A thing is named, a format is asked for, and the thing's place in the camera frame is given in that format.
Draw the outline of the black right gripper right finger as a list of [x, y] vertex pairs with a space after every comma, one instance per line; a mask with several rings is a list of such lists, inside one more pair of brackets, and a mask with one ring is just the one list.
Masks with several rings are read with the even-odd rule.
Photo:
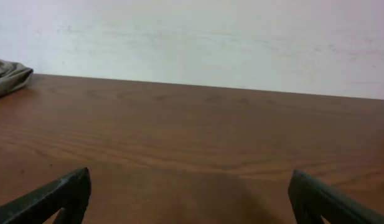
[[288, 195], [298, 224], [384, 224], [384, 215], [301, 170], [293, 171]]

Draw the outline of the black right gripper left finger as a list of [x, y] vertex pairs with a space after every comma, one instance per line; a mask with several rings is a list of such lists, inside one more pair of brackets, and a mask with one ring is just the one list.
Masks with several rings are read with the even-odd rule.
[[57, 180], [0, 206], [0, 223], [81, 223], [91, 195], [90, 173], [76, 169]]

